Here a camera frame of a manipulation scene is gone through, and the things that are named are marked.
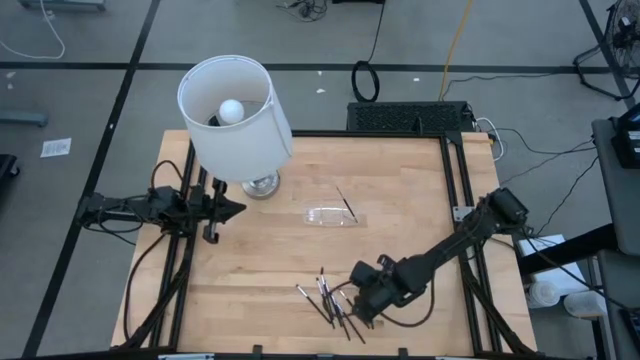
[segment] lamp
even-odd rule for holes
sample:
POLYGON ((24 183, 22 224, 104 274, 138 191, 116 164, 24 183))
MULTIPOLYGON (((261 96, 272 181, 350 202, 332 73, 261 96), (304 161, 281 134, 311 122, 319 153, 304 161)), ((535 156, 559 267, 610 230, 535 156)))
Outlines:
POLYGON ((254 199, 272 196, 292 136, 267 70, 236 55, 205 60, 182 78, 182 112, 200 165, 217 179, 242 182, 254 199), (245 105, 259 110, 245 117, 245 105))

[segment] silver lamp base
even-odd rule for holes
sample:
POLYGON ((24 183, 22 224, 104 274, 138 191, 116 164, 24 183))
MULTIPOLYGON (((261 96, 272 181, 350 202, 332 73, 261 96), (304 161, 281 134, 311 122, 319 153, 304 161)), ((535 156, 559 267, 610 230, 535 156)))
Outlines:
POLYGON ((245 181, 242 189, 252 199, 265 200, 273 196, 280 187, 280 174, 276 171, 262 179, 245 181))

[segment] table leg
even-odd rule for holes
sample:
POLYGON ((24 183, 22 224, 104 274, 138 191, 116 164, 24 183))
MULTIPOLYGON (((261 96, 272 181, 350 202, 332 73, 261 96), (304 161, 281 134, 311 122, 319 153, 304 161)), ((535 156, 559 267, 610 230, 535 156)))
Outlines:
MULTIPOLYGON (((603 249, 616 250, 617 248, 618 245, 613 224, 608 224, 556 246, 541 250, 540 253, 553 262, 564 265, 588 256, 593 256, 603 249)), ((523 276, 553 268, 553 265, 549 264, 538 254, 531 254, 520 258, 518 260, 518 266, 523 276)))

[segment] white lampshade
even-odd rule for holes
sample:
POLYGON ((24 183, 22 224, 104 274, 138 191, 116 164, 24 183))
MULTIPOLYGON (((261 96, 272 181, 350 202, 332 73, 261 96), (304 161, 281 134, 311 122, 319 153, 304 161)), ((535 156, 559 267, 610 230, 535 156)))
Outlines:
POLYGON ((275 173, 291 157, 291 128, 267 70, 244 56, 217 56, 180 82, 178 105, 200 165, 217 179, 253 181, 275 173), (226 100, 258 102, 246 119, 221 126, 207 122, 226 100))

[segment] concrete floor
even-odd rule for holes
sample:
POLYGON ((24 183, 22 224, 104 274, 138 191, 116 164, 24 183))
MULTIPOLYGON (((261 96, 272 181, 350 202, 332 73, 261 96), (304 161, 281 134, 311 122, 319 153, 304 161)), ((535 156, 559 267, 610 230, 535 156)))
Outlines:
MULTIPOLYGON (((162 0, 141 62, 195 63, 228 53, 271 64, 351 64, 368 57, 379 5, 329 4, 324 19, 301 23, 274 7, 280 3, 162 0)), ((442 65, 465 3, 389 1, 373 63, 442 65)), ((23 170, 0 207, 0 283, 5 289, 0 292, 0 358, 22 354, 125 74, 124 65, 118 64, 131 59, 150 4, 152 0, 110 0, 105 13, 53 8, 53 23, 67 46, 62 61, 92 67, 109 63, 118 69, 0 67, 0 108, 39 110, 50 116, 50 124, 42 129, 0 125, 0 153, 19 156, 23 170), (4 76, 10 72, 15 72, 11 79, 4 76), (70 155, 39 158, 42 141, 65 137, 73 138, 70 155)), ((591 6, 604 26, 609 2, 591 0, 591 6)), ((59 51, 41 13, 24 10, 15 1, 0 2, 0 39, 32 54, 59 51)), ((530 66, 569 66, 575 55, 594 44, 578 1, 483 0, 473 5, 453 64, 523 66, 523 71, 530 66)), ((25 59, 0 49, 0 66, 9 61, 25 59)), ((606 62, 598 55, 588 65, 606 62)), ((449 77, 463 79, 479 74, 470 71, 483 71, 475 69, 449 77)), ((96 191, 126 196, 146 188, 163 131, 184 128, 175 104, 184 73, 135 73, 96 191)), ((272 71, 271 76, 294 129, 344 129, 346 105, 355 101, 349 71, 324 71, 322 76, 316 71, 272 71), (326 92, 317 94, 319 88, 326 92)), ((439 72, 381 72, 379 101, 435 100, 441 78, 439 72)), ((617 91, 611 75, 589 78, 617 91)), ((476 116, 515 128, 532 147, 549 151, 587 140, 592 120, 626 110, 624 103, 581 86, 572 74, 457 83, 447 100, 469 101, 476 116)), ((501 179, 545 158, 526 151, 515 135, 502 136, 507 154, 497 164, 501 179)), ((563 156, 509 184, 531 210, 533 226, 545 221, 594 156, 563 156)), ((609 221, 596 166, 547 230, 571 237, 609 221)), ((128 237, 135 240, 135 234, 128 237)), ((39 355, 108 347, 132 251, 108 236, 80 234, 39 355)), ((587 321, 570 318, 561 308, 532 311, 531 317, 541 351, 566 357, 595 355, 587 321)))

